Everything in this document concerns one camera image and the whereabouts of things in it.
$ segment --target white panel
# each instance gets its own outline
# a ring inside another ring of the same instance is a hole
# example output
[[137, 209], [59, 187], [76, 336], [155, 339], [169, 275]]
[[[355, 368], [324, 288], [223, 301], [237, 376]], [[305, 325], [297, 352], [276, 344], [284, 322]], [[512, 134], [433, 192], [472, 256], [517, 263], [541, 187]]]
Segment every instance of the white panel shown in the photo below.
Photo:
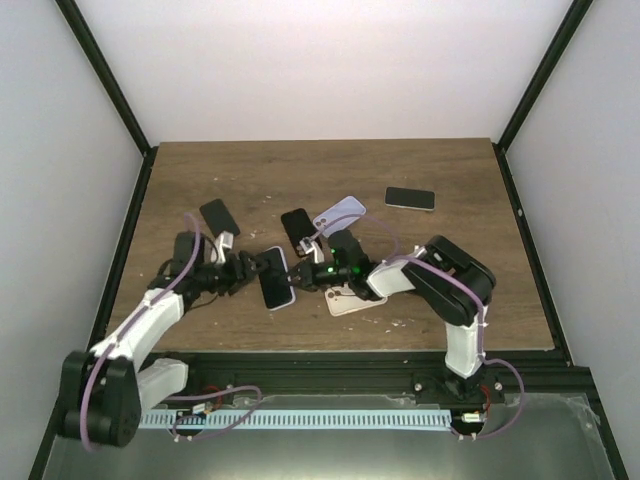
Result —
[[55, 2], [0, 4], [0, 465], [27, 478], [86, 348], [140, 154]]
[[571, 351], [640, 478], [640, 9], [594, 2], [509, 151]]
[[150, 141], [497, 140], [569, 0], [81, 0]]

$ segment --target black smartphone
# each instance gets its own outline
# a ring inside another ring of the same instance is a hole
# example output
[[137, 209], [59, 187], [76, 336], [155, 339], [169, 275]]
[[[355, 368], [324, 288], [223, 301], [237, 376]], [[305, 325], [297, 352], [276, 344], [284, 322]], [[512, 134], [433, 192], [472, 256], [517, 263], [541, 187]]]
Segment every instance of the black smartphone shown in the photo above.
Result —
[[[283, 213], [280, 221], [282, 222], [284, 231], [287, 233], [287, 237], [289, 237], [291, 246], [296, 251], [296, 255], [298, 255], [298, 257], [304, 257], [305, 253], [300, 247], [300, 240], [305, 237], [310, 237], [317, 232], [316, 227], [313, 226], [309, 218], [309, 214], [307, 214], [304, 208], [297, 208], [290, 212]], [[320, 238], [316, 238], [316, 242], [318, 242], [318, 245], [322, 248]]]
[[267, 268], [258, 275], [264, 304], [271, 311], [279, 310], [296, 301], [293, 287], [287, 284], [287, 261], [281, 247], [271, 247], [258, 254]]
[[200, 213], [214, 237], [217, 237], [222, 232], [229, 232], [236, 236], [240, 235], [238, 224], [220, 198], [202, 205]]
[[384, 203], [390, 207], [412, 208], [430, 212], [436, 208], [436, 194], [429, 190], [387, 187]]

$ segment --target vent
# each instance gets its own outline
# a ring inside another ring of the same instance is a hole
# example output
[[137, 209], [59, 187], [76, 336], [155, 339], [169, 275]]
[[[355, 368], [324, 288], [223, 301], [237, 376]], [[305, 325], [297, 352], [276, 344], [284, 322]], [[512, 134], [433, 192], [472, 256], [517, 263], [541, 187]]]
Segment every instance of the vent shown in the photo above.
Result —
[[[151, 410], [142, 429], [171, 428], [177, 410]], [[237, 421], [247, 410], [218, 410], [205, 419], [188, 418], [180, 429], [216, 430]], [[426, 430], [448, 431], [448, 410], [257, 410], [236, 428], [242, 430]]]

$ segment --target gray floor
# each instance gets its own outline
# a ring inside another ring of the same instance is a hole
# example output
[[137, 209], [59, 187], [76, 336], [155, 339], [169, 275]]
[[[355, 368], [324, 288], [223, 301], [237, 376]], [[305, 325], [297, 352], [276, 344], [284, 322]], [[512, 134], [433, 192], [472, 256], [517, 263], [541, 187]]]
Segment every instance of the gray floor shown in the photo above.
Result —
[[125, 449], [97, 454], [58, 440], [47, 480], [138, 479], [612, 479], [596, 419], [581, 399], [528, 398], [504, 435], [458, 442], [449, 433], [237, 431], [174, 443], [139, 431]]

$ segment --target table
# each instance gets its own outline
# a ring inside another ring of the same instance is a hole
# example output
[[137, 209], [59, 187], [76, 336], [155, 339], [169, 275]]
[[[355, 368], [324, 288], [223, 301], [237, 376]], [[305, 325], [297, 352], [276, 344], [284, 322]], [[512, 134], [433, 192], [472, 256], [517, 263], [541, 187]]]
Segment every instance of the table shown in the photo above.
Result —
[[[384, 205], [387, 186], [436, 192], [436, 210]], [[163, 143], [136, 225], [109, 323], [119, 325], [140, 301], [184, 230], [183, 214], [222, 198], [242, 234], [235, 250], [281, 245], [298, 259], [280, 215], [310, 216], [354, 195], [389, 224], [403, 252], [442, 234], [489, 267], [498, 280], [486, 347], [551, 349], [553, 342], [502, 177], [488, 139]], [[393, 242], [376, 224], [358, 221], [354, 235], [370, 258]], [[198, 300], [206, 302], [208, 294]], [[290, 307], [269, 312], [258, 282], [234, 297], [188, 312], [157, 344], [181, 351], [349, 351], [443, 349], [443, 322], [420, 298], [397, 294], [386, 305], [330, 316], [322, 292], [297, 292]]]

